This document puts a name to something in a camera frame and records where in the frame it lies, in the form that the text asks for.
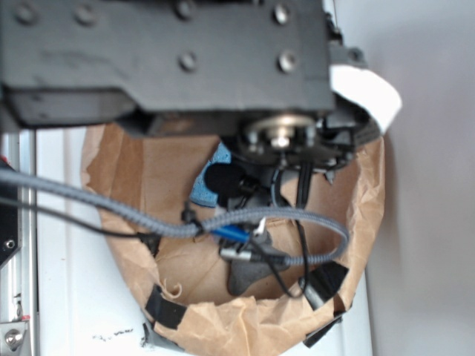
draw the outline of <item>white surface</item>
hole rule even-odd
[[[341,0],[338,23],[404,107],[367,276],[377,356],[475,353],[475,2]]]
[[[84,129],[38,133],[37,172],[80,186]],[[67,211],[99,225],[97,212],[39,194],[40,205]],[[184,355],[141,347],[144,318],[100,236],[39,216],[39,308],[42,356]],[[286,356],[371,356],[366,286],[360,283],[353,309],[314,348],[303,344]]]

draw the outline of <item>gray braided cable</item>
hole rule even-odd
[[[195,224],[168,224],[111,198],[28,174],[0,168],[0,182],[17,187],[32,188],[37,191],[44,191],[90,204],[97,208],[111,211],[112,213],[126,219],[127,221],[130,221],[131,223],[135,223],[147,228],[152,233],[161,234],[167,237],[188,238],[195,236],[199,231]],[[341,256],[350,241],[350,233],[339,222],[319,214],[314,214],[309,211],[295,208],[262,207],[234,210],[216,217],[212,217],[211,219],[204,220],[201,222],[201,225],[204,231],[210,232],[226,225],[247,223],[248,221],[260,220],[264,217],[308,221],[310,223],[322,225],[323,227],[333,230],[341,236],[341,242],[336,250],[328,254],[310,255],[310,264],[329,262]],[[285,263],[289,266],[302,265],[304,264],[304,259],[303,257],[287,257],[285,259]]]

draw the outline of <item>white tape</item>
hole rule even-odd
[[[375,119],[382,134],[402,108],[397,90],[371,70],[331,65],[330,81],[335,93],[362,107]]]

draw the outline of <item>black foam windscreen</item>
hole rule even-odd
[[[205,172],[206,187],[219,195],[228,198],[239,197],[242,193],[240,186],[246,178],[246,171],[233,164],[215,163],[210,165]]]

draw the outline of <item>brown paper bag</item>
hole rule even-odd
[[[83,185],[166,222],[180,223],[183,202],[218,143],[215,136],[138,140],[115,125],[89,128]],[[295,186],[295,182],[284,186],[290,201]],[[214,209],[194,208],[199,219],[214,216]],[[307,209],[338,220],[351,233],[349,248],[338,261],[348,268],[347,276],[337,295],[316,310],[304,297],[282,295],[273,276],[254,283],[241,297],[231,296],[226,289],[228,264],[220,259],[210,237],[162,238],[156,259],[138,239],[109,237],[108,244],[131,293],[151,321],[154,318],[145,307],[155,286],[164,300],[186,306],[179,325],[155,323],[158,334],[196,355],[279,355],[351,306],[384,212],[382,140],[362,148],[355,162],[337,173],[333,186],[315,175]],[[101,211],[100,215],[104,228],[138,231],[113,214]],[[331,231],[304,226],[311,253],[324,253],[338,244]],[[301,253],[291,221],[272,220],[267,228],[275,247],[291,255]],[[302,274],[300,266],[282,273],[294,294]]]

